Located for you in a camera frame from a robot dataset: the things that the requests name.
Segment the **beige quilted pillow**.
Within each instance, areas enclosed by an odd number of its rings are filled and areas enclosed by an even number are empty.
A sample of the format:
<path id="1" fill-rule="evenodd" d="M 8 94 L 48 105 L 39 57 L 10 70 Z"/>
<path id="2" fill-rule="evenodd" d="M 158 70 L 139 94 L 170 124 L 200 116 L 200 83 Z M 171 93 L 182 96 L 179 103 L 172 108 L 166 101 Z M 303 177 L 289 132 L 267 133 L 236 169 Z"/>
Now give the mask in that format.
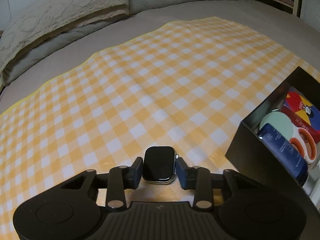
<path id="1" fill-rule="evenodd" d="M 129 0 L 37 0 L 12 18 L 1 37 L 1 71 L 44 40 L 128 14 Z"/>

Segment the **orange white small scissors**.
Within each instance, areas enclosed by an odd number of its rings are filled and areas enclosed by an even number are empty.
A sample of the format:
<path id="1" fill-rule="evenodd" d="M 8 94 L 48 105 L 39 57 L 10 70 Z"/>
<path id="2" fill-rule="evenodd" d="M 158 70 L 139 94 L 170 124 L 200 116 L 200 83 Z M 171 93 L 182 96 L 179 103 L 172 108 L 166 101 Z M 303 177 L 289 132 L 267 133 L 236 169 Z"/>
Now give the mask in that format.
<path id="1" fill-rule="evenodd" d="M 317 158 L 316 143 L 306 129 L 294 126 L 289 142 L 296 148 L 308 165 L 315 162 Z"/>

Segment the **colourful card box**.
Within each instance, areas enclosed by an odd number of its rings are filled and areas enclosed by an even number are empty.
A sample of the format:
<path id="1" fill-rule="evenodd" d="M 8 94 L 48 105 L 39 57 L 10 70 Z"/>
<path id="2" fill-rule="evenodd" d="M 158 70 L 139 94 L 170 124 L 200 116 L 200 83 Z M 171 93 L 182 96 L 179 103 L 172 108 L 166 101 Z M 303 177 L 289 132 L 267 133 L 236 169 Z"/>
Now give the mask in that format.
<path id="1" fill-rule="evenodd" d="M 294 87 L 290 87 L 280 109 L 297 127 L 306 129 L 319 143 L 320 112 Z"/>

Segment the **black smartwatch silver case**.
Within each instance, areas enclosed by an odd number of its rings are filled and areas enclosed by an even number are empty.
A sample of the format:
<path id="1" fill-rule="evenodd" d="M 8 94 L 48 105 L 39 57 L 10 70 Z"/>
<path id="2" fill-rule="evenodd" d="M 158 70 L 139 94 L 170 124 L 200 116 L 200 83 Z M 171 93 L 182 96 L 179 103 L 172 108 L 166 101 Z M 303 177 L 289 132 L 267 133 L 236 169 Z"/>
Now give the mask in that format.
<path id="1" fill-rule="evenodd" d="M 151 146 L 143 160 L 143 179 L 149 184 L 168 185 L 175 179 L 176 153 L 171 146 Z"/>

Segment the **mint green round case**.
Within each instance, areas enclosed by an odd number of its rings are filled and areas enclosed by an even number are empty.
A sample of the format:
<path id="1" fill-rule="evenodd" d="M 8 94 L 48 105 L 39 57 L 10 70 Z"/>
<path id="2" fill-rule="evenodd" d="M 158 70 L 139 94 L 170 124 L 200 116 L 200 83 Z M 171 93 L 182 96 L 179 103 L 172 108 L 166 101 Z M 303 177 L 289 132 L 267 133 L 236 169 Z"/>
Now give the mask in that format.
<path id="1" fill-rule="evenodd" d="M 269 124 L 275 128 L 287 141 L 292 142 L 293 123 L 291 119 L 283 112 L 274 111 L 263 117 L 259 124 L 259 131 Z"/>

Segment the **dark blue jar silver lid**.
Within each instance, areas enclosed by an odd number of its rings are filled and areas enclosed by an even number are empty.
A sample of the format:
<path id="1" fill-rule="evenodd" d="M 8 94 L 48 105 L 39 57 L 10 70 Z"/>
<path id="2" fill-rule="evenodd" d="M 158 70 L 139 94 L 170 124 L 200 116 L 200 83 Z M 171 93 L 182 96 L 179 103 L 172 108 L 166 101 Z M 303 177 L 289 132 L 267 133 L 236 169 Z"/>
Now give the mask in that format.
<path id="1" fill-rule="evenodd" d="M 288 170 L 289 174 L 300 185 L 304 185 L 308 178 L 309 165 L 296 148 L 269 124 L 259 131 L 258 137 Z"/>

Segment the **black storage box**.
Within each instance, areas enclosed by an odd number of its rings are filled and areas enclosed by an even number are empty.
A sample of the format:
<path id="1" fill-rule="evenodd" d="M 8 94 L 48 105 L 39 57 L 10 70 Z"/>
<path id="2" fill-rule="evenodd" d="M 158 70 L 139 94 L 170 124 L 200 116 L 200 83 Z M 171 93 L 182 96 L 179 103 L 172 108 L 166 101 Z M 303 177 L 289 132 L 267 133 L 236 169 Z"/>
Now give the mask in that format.
<path id="1" fill-rule="evenodd" d="M 242 174 L 319 215 L 319 100 L 297 67 L 241 122 L 226 158 Z"/>

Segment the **yellow white checkered cloth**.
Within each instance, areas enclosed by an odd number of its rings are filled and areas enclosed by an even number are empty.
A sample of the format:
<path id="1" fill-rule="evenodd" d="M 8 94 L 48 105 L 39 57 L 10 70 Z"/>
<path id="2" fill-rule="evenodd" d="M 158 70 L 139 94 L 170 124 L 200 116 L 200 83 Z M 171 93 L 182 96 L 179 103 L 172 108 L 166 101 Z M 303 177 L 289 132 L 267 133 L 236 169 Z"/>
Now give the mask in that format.
<path id="1" fill-rule="evenodd" d="M 94 53 L 1 115 L 1 239 L 25 200 L 89 168 L 171 146 L 190 165 L 230 168 L 240 121 L 296 67 L 269 37 L 219 17 L 174 21 Z"/>

